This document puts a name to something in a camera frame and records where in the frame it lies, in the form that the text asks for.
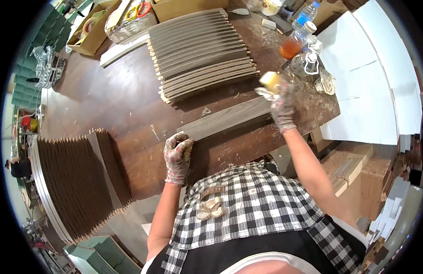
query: wooden workbench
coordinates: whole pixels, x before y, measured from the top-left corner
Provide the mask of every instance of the wooden workbench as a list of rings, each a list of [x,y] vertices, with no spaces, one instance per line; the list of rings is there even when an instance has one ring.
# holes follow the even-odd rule
[[[243,7],[242,2],[230,1],[228,10]],[[261,74],[280,71],[285,59],[278,48],[285,36],[261,27],[261,19],[258,14],[229,14]],[[54,139],[87,134],[91,128],[108,130],[121,156],[133,200],[141,200],[161,194],[166,177],[162,151],[165,140],[177,128],[201,118],[205,108],[215,113],[256,97],[253,89],[259,83],[258,79],[248,80],[166,104],[158,94],[160,81],[147,47],[103,69],[100,55],[112,46],[106,39],[94,57],[71,54],[54,86],[56,92],[43,94],[46,114],[40,134]],[[317,94],[312,77],[301,81],[289,73],[285,76],[296,84],[295,119],[302,135],[339,115],[336,96]],[[272,119],[203,139],[193,146],[188,181],[245,164],[284,144]]]

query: yellow scissors handle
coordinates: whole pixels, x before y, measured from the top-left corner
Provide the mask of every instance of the yellow scissors handle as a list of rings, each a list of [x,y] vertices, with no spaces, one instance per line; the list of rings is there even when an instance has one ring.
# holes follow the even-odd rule
[[[127,21],[132,21],[135,19],[135,17],[137,16],[137,11],[139,10],[140,4],[138,4],[138,6],[132,7],[125,15],[125,19]]]

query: checkered shirt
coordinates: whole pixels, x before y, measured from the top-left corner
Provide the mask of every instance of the checkered shirt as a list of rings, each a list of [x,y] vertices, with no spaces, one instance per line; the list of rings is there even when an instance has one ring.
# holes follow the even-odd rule
[[[335,227],[328,225],[326,230],[318,225],[323,223],[324,214],[302,185],[268,171],[266,164],[261,160],[227,168],[196,182],[187,191],[175,219],[174,234],[166,252],[168,259],[162,262],[161,273],[179,274],[190,249],[235,238],[301,230],[311,231],[310,235],[318,239],[318,245],[325,244],[323,240],[327,240],[329,245],[320,248],[325,250],[329,258],[333,257],[333,265],[340,264],[342,259],[347,261],[342,262],[340,269],[348,267],[351,264],[349,261],[354,264],[357,258],[347,257],[351,248],[335,237],[338,234]],[[201,221],[197,219],[200,195],[215,185],[225,186],[225,192],[212,193],[205,200],[218,195],[224,214]],[[322,228],[319,233],[316,232],[318,227]]]

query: gloved hand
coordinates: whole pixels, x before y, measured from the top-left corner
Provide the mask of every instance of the gloved hand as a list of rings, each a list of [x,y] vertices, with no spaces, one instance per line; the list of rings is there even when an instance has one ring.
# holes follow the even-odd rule
[[[286,80],[282,79],[279,85],[275,85],[275,88],[280,91],[280,97],[272,101],[271,115],[274,118],[281,134],[283,134],[289,129],[296,128],[296,125],[293,122],[293,86],[289,85]]]
[[[280,83],[274,86],[275,92],[266,88],[256,88],[255,91],[271,101],[271,116],[280,130],[281,134],[289,129],[296,128],[292,116],[294,113],[292,91],[293,86],[290,85],[282,76]]]
[[[170,184],[183,185],[190,166],[190,153],[193,139],[185,133],[176,133],[166,140],[164,159],[166,160],[167,178]]]

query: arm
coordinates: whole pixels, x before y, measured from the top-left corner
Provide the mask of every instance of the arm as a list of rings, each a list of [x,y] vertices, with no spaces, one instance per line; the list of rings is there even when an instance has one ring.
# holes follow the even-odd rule
[[[291,152],[300,183],[319,208],[325,214],[335,216],[359,230],[348,208],[336,197],[330,179],[298,130],[287,130],[283,137]]]
[[[176,213],[178,212],[181,187],[182,185],[170,183],[166,183],[164,186],[147,238],[149,253],[146,261],[152,259],[169,244]]]
[[[275,88],[280,91],[280,97],[272,101],[271,115],[289,147],[300,183],[325,214],[335,216],[358,229],[348,208],[342,205],[333,192],[330,179],[320,162],[296,129],[292,119],[292,86],[282,80]]]
[[[166,184],[158,203],[147,238],[146,261],[152,259],[170,242],[178,212],[179,194],[190,166],[193,139],[185,133],[177,133],[167,139],[164,158],[167,167]]]
[[[18,162],[19,161],[19,157],[18,156],[16,156],[16,157],[13,157],[12,159],[11,159],[11,163],[16,163],[16,162]]]

